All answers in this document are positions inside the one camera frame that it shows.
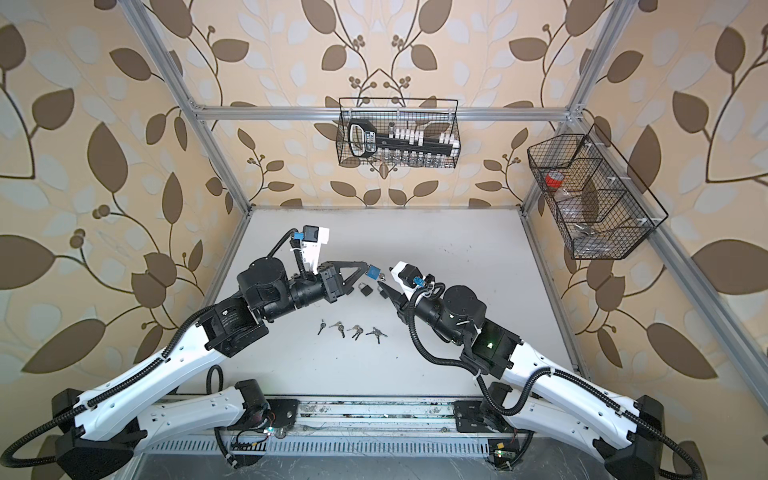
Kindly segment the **blue padlock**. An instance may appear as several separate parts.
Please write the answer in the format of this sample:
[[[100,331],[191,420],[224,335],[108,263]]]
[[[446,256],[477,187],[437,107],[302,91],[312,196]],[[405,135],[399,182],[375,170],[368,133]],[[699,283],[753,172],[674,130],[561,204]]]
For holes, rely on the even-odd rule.
[[[384,281],[385,274],[382,270],[374,265],[370,265],[366,272],[366,276],[374,281]]]

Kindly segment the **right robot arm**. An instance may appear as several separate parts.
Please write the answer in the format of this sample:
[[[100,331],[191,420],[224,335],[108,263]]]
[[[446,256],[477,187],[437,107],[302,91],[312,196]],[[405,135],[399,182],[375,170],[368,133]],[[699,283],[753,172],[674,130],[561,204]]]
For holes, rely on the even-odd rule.
[[[687,466],[683,478],[703,478],[699,462],[665,434],[660,402],[613,393],[550,361],[489,320],[485,304],[468,287],[420,277],[398,288],[378,286],[419,355],[471,374],[492,417],[593,456],[615,479],[679,478],[662,468],[664,449]]]

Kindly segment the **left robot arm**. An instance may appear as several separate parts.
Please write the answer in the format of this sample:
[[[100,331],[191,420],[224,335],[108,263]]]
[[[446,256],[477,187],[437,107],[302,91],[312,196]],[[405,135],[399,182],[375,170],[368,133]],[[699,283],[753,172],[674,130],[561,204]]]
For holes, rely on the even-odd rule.
[[[267,417],[253,381],[177,404],[159,404],[173,389],[243,351],[275,319],[317,301],[351,294],[370,266],[362,261],[318,263],[320,245],[285,237],[298,272],[286,273],[274,251],[250,263],[230,297],[192,314],[168,344],[121,376],[88,391],[66,389],[52,402],[53,418],[15,440],[1,455],[10,469],[55,464],[72,479],[103,479],[152,441],[194,427],[225,428]]]

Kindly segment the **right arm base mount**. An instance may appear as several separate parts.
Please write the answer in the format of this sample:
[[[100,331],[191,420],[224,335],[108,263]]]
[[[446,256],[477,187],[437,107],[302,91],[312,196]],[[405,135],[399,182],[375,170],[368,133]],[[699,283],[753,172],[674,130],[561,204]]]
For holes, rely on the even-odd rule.
[[[499,471],[513,471],[521,464],[535,435],[531,430],[513,427],[485,401],[455,401],[453,414],[459,433],[501,434],[488,441],[488,461]]]

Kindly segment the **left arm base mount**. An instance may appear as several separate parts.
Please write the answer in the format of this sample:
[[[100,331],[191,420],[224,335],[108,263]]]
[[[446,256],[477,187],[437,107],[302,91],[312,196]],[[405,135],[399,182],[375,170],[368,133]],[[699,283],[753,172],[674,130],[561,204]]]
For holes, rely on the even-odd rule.
[[[215,427],[216,446],[226,463],[235,470],[258,463],[271,439],[283,439],[293,429],[299,405],[298,399],[272,399],[232,426]]]

